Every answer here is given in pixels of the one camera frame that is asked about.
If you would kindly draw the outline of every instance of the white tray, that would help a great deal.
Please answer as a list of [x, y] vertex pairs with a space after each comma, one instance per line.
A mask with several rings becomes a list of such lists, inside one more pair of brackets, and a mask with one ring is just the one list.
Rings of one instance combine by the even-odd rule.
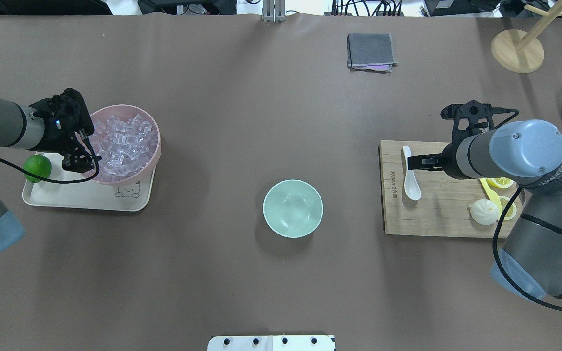
[[[49, 178], [76, 180], [82, 174], [62, 169], [60, 154], [44, 153], [52, 165]], [[139, 182], [129, 186], [105, 186], [93, 181], [76, 184], [33, 183], [28, 180], [23, 187], [23, 201], [32, 206], [71, 207], [112, 211], [140, 211], [148, 203], [156, 170]]]

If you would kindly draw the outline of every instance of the white mounting plate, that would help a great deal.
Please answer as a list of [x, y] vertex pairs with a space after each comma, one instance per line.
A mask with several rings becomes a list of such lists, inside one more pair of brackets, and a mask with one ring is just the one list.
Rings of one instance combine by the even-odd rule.
[[[84, 178], [62, 169], [60, 154], [44, 153], [51, 161], [49, 178], [74, 180]], [[74, 209], [97, 209], [113, 211], [140, 211], [148, 203], [153, 186], [154, 169], [148, 176], [127, 186], [106, 186], [89, 181], [76, 184], [54, 184], [48, 182], [25, 182], [23, 201], [32, 206], [71, 207]]]
[[212, 337], [207, 351], [335, 351], [333, 335], [253, 335]]

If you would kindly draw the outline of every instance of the wooden mug tree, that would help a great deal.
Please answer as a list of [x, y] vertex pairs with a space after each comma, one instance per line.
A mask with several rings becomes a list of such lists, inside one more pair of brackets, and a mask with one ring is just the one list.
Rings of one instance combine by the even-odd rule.
[[531, 73], [543, 63], [544, 51], [537, 36], [558, 16], [562, 16], [562, 0], [546, 12], [526, 5], [527, 10], [543, 16], [526, 33], [520, 29], [508, 29], [497, 33], [491, 41], [491, 53], [504, 68], [517, 73]]

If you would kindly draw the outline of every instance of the yellow knife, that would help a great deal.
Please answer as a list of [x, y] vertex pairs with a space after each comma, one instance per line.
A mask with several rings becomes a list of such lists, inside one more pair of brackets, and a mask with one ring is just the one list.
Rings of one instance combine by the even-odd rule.
[[489, 187], [489, 184], [487, 184], [487, 180], [485, 178], [478, 179], [478, 181], [482, 185], [482, 188], [484, 189], [484, 192], [487, 194], [489, 200], [494, 204], [496, 204], [498, 209], [502, 211], [502, 204], [500, 204], [500, 198], [498, 197], [498, 193], [496, 193], [495, 191], [493, 191], [493, 189]]

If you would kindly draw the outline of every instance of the wooden cutting board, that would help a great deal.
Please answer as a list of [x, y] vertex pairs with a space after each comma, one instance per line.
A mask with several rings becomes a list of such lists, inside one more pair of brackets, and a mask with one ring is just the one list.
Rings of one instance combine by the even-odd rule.
[[[480, 198], [487, 198], [476, 179], [456, 180], [445, 172], [415, 171], [422, 197], [417, 202], [404, 193], [402, 147], [411, 148], [413, 155], [441, 153], [448, 143], [382, 140], [381, 187], [383, 190], [383, 215], [385, 232], [393, 235], [425, 235], [433, 237], [491, 238], [496, 224], [480, 225], [468, 209]], [[511, 197], [515, 184], [508, 189], [493, 190], [498, 195]], [[517, 213], [522, 209], [519, 198], [515, 200]], [[515, 220], [502, 224], [500, 238], [511, 232]]]

